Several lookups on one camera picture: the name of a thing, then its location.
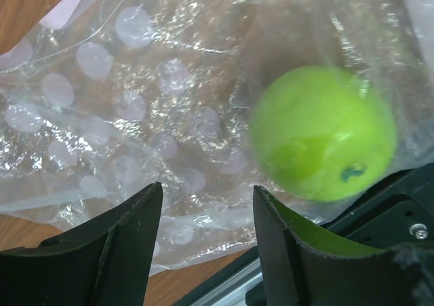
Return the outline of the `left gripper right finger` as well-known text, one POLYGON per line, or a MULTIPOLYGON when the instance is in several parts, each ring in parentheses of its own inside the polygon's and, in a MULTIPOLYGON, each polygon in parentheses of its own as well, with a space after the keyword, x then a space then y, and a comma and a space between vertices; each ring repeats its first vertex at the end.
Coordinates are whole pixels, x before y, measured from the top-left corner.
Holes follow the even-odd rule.
POLYGON ((268 305, 432 305, 433 244, 379 249, 299 215, 261 186, 253 211, 268 305))

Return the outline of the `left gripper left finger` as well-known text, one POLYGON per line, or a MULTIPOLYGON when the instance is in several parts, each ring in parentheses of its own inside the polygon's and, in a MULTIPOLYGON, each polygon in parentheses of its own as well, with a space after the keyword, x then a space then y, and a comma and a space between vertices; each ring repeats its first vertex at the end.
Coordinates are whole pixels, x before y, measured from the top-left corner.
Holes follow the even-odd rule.
POLYGON ((36 248, 1 252, 2 305, 142 305, 163 202, 160 183, 36 248))

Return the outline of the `green fake apple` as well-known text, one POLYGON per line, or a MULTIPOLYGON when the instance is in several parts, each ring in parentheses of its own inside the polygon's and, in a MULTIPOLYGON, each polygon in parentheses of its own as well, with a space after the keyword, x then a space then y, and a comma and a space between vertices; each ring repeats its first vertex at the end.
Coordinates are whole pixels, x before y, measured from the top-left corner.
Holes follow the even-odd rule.
POLYGON ((276 79, 250 116, 250 146, 282 189, 316 202, 366 190, 397 148, 388 102, 350 71, 303 66, 276 79))

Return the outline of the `clear zip top bag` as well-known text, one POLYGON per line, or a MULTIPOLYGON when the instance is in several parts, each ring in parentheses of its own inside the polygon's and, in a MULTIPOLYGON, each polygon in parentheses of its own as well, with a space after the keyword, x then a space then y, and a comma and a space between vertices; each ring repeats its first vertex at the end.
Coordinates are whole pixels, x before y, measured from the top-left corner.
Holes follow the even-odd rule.
POLYGON ((78 0, 1 56, 1 213, 66 231, 163 188, 151 273, 256 242, 256 185, 317 224, 366 188, 292 193, 250 141, 260 97, 300 66, 385 98, 397 147, 433 161, 433 0, 78 0))

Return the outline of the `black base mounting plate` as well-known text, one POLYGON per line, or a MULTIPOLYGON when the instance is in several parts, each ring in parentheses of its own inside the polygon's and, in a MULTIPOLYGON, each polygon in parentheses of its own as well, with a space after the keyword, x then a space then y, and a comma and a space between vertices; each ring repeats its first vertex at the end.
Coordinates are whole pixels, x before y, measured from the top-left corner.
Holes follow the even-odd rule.
MULTIPOLYGON (((379 249, 404 243, 433 244, 433 166, 391 175, 335 221, 320 227, 379 249)), ((179 304, 191 305, 256 259, 259 259, 258 245, 182 297, 179 304)), ((247 305, 268 305, 263 279, 245 294, 245 301, 247 305)))

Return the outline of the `aluminium frame rail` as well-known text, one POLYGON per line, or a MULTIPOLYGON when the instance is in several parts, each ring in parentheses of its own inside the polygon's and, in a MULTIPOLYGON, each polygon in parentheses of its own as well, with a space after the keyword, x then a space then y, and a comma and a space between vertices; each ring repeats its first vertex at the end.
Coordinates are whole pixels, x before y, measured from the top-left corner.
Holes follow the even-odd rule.
POLYGON ((191 305, 247 305, 245 294, 261 281, 260 260, 256 259, 205 293, 191 305))

